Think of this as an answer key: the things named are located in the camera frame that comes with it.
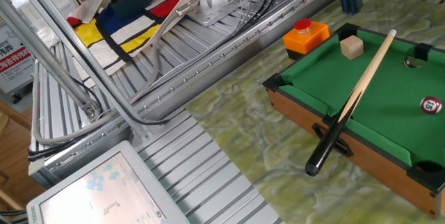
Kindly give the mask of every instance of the mini pool table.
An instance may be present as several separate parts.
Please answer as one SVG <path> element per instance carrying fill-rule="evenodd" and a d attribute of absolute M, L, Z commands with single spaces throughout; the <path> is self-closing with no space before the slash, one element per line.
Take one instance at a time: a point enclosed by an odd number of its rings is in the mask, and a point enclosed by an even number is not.
<path fill-rule="evenodd" d="M 364 54 L 353 60 L 339 43 L 351 35 L 364 42 Z M 321 138 L 385 37 L 345 24 L 264 82 L 271 104 Z M 408 57 L 420 66 L 404 65 Z M 445 102 L 445 51 L 395 38 L 334 149 L 439 218 L 445 211 L 445 111 L 424 113 L 420 103 L 427 96 Z"/>

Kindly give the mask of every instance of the marble pattern mat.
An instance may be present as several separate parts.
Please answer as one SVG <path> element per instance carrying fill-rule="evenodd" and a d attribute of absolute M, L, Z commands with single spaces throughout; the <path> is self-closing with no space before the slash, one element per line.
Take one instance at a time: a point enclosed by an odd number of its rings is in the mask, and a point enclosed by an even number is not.
<path fill-rule="evenodd" d="M 445 6 L 410 0 L 364 0 L 351 17 L 339 1 L 312 19 L 333 32 L 346 22 L 445 49 Z M 317 144 L 270 105 L 262 82 L 290 65 L 278 40 L 197 96 L 187 110 L 287 224 L 445 223 L 435 221 L 333 152 L 321 173 L 304 166 Z"/>

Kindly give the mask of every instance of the red billiard ball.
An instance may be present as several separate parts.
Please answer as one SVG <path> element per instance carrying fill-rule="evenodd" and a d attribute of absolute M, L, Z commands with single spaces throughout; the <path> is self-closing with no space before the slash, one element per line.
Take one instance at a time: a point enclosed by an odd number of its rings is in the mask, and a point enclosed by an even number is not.
<path fill-rule="evenodd" d="M 425 113 L 435 114 L 439 113 L 440 109 L 442 109 L 442 103 L 436 97 L 428 96 L 423 98 L 420 103 L 420 108 Z"/>

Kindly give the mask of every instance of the wooden floor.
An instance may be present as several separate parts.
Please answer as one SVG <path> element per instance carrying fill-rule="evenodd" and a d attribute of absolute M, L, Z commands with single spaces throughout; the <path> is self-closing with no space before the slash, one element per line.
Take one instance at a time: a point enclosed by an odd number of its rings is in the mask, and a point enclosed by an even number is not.
<path fill-rule="evenodd" d="M 32 108 L 23 112 L 29 119 Z M 7 174 L 10 179 L 0 177 L 0 189 L 16 200 L 20 205 L 26 204 L 45 191 L 33 178 L 28 176 L 28 147 L 31 133 L 13 120 L 9 121 L 5 132 L 0 136 L 0 172 Z M 0 201 L 0 210 L 6 205 Z"/>

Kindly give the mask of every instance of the tablet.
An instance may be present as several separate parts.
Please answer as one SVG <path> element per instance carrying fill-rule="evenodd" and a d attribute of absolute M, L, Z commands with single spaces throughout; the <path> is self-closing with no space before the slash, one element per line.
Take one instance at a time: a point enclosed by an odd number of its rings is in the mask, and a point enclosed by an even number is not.
<path fill-rule="evenodd" d="M 128 141 L 116 145 L 26 207 L 32 224 L 187 224 Z"/>

